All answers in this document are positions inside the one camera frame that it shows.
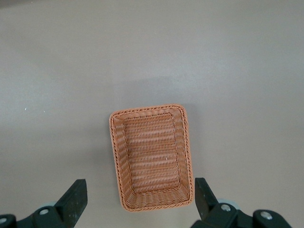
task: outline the silver bolt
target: silver bolt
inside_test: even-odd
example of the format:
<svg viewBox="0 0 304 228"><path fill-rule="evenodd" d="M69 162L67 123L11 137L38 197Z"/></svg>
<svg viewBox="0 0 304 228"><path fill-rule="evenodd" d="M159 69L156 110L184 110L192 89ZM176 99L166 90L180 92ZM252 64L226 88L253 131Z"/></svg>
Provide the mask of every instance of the silver bolt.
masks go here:
<svg viewBox="0 0 304 228"><path fill-rule="evenodd" d="M272 220L271 214L269 214L267 211L262 211L261 216L267 220Z"/></svg>
<svg viewBox="0 0 304 228"><path fill-rule="evenodd" d="M43 209L39 212L40 215L48 214L48 209Z"/></svg>
<svg viewBox="0 0 304 228"><path fill-rule="evenodd" d="M220 206L220 208L222 208L222 210L224 211L231 211L231 208L227 204L223 204L222 206Z"/></svg>
<svg viewBox="0 0 304 228"><path fill-rule="evenodd" d="M0 218L0 224L5 223L7 220L7 218Z"/></svg>

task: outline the basket rim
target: basket rim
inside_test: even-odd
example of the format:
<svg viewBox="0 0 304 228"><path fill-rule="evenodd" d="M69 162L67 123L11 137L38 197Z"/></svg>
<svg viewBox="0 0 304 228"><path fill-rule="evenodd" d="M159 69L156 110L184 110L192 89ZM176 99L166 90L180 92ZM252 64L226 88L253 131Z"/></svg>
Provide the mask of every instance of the basket rim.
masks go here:
<svg viewBox="0 0 304 228"><path fill-rule="evenodd" d="M177 109L181 113L182 124L183 124L183 129L184 129L183 134L184 134L184 144L185 144L185 156L186 156L186 160L187 160L187 171L188 171L188 180L187 181L189 182L189 187L190 187L189 198L187 200L184 200L182 202L177 202L177 203L168 203L168 204L155 205L155 206L144 206L144 207L130 207L126 202L126 199L124 198L123 185L121 183L122 175L119 171L119 159L118 159L119 151L117 150L117 146L116 146L116 142L115 142L115 138L114 138L115 118L125 115L125 114L145 113L145 112L149 112L149 113L147 115L143 114L143 116L150 116L150 115L152 115L151 111L160 111L160 110L164 110L164 109ZM121 205L125 210L127 210L127 211L145 211L145 210L174 208L174 207L189 205L193 201L194 181L193 181L192 164L191 164L189 130L188 130L189 128L188 128L187 113L183 106L181 106L180 104L163 104L163 105L118 110L118 111L113 112L110 115L109 124L110 124L110 135L111 135L111 141L112 141L112 147L113 147L119 197L120 197Z"/></svg>

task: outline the woven wicker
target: woven wicker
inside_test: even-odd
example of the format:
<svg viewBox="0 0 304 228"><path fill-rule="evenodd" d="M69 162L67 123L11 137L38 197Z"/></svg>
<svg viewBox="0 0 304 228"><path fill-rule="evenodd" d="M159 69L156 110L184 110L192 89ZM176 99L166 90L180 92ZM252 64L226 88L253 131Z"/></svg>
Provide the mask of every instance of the woven wicker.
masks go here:
<svg viewBox="0 0 304 228"><path fill-rule="evenodd" d="M188 121L182 106L114 112L110 132L123 208L143 211L192 202Z"/></svg>

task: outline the empty brown basket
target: empty brown basket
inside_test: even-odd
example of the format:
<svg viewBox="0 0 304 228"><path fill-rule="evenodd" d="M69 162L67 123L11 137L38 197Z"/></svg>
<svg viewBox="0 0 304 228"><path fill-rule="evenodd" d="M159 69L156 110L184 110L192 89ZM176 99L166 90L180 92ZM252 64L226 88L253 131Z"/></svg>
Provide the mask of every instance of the empty brown basket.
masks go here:
<svg viewBox="0 0 304 228"><path fill-rule="evenodd" d="M188 121L182 106L114 112L110 132L123 208L143 211L192 202Z"/></svg>

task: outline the basket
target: basket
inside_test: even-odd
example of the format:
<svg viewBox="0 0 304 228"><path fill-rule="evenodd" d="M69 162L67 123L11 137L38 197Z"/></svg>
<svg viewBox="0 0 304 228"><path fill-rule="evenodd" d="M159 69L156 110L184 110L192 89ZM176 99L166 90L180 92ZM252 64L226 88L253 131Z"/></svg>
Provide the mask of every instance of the basket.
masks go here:
<svg viewBox="0 0 304 228"><path fill-rule="evenodd" d="M192 202L188 121L182 106L114 112L110 133L123 208L144 211Z"/></svg>

